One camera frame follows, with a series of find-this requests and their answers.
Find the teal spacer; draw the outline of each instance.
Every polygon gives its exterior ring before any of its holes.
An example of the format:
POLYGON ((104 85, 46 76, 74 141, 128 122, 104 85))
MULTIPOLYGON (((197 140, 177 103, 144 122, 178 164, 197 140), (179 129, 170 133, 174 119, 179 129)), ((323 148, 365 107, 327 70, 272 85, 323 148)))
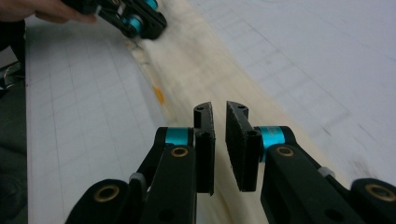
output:
POLYGON ((189 143, 188 128, 168 128, 165 136, 166 144, 187 146, 189 143))
POLYGON ((140 32, 142 31, 142 23, 135 17, 132 17, 128 21, 123 19, 122 20, 124 23, 129 23, 131 26, 133 26, 136 29, 136 32, 140 35, 140 32))
POLYGON ((149 5, 153 10, 157 10, 157 2, 155 0, 146 0, 147 5, 149 5))
POLYGON ((262 162, 265 162, 268 148, 275 144, 284 144, 285 134, 283 134, 279 126, 261 126, 259 128, 262 132, 262 144, 264 145, 262 162))

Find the table surface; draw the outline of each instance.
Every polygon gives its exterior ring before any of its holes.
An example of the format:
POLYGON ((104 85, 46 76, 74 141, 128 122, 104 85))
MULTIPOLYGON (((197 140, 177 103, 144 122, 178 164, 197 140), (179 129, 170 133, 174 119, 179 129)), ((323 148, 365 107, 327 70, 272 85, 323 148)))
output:
MULTIPOLYGON (((394 2, 191 3, 348 180, 396 185, 394 2)), ((165 120, 106 22, 31 18, 26 38, 29 223, 63 223, 93 183, 129 178, 165 120)))

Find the finger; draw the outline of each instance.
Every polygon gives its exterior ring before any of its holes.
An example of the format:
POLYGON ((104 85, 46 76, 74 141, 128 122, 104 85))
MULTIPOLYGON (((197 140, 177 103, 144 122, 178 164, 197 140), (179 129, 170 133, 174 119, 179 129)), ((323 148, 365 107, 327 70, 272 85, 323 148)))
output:
POLYGON ((36 11, 45 13, 52 17, 64 18, 67 20, 81 21, 87 23, 96 22, 94 15, 82 15, 73 8, 67 6, 61 0, 45 1, 46 4, 36 5, 36 11))
POLYGON ((67 6, 61 1, 55 1, 57 3, 55 7, 55 11, 57 16, 73 20, 73 21, 81 21, 86 23, 94 23, 96 22, 96 18, 94 15, 82 15, 81 13, 77 12, 73 8, 67 6))
POLYGON ((36 12, 35 16, 41 20, 55 22, 55 23, 65 23, 68 21, 68 19, 61 18, 61 17, 54 17, 54 16, 51 16, 51 15, 48 15, 48 14, 42 13, 42 12, 36 12))
POLYGON ((18 1, 0 0, 0 21, 22 21, 23 19, 34 14, 34 10, 26 7, 24 4, 21 4, 18 1))

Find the light wood surface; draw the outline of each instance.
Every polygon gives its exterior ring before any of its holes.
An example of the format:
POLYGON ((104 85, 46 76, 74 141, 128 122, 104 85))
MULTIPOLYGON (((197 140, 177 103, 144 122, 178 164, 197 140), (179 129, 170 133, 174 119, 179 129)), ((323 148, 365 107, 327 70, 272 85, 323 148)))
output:
POLYGON ((216 132, 215 194, 199 195, 204 223, 265 223, 260 192, 264 165, 255 193, 238 191, 225 146, 226 101, 249 107, 253 126, 286 125, 298 143, 321 165, 335 171, 322 151, 284 111, 240 68, 208 23, 186 0, 160 1, 168 27, 156 41, 127 42, 129 51, 151 83, 169 126, 192 126, 192 109, 213 105, 216 132))

